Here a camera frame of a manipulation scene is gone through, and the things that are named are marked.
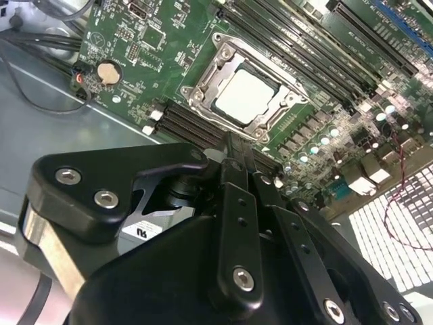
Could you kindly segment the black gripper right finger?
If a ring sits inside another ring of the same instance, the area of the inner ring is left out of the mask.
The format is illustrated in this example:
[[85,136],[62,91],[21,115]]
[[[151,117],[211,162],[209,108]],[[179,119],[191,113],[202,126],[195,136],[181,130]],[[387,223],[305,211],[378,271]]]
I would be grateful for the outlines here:
[[260,221],[282,251],[279,286],[295,324],[422,324],[419,313],[335,230],[317,209],[285,202],[272,180],[256,168],[254,151],[242,143],[243,160]]

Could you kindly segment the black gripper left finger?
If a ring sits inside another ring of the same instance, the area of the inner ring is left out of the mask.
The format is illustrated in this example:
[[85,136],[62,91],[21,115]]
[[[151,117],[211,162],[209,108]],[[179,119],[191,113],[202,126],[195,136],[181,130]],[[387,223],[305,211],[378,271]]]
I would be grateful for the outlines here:
[[52,154],[32,166],[19,229],[73,304],[102,267],[198,214],[209,184],[250,176],[238,135]]

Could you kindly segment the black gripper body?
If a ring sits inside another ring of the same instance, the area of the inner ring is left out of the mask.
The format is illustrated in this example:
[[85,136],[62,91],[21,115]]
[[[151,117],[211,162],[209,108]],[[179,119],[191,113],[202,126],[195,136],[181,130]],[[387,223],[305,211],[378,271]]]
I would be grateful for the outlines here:
[[282,251],[260,221],[250,176],[208,185],[198,214],[102,267],[71,324],[295,324]]

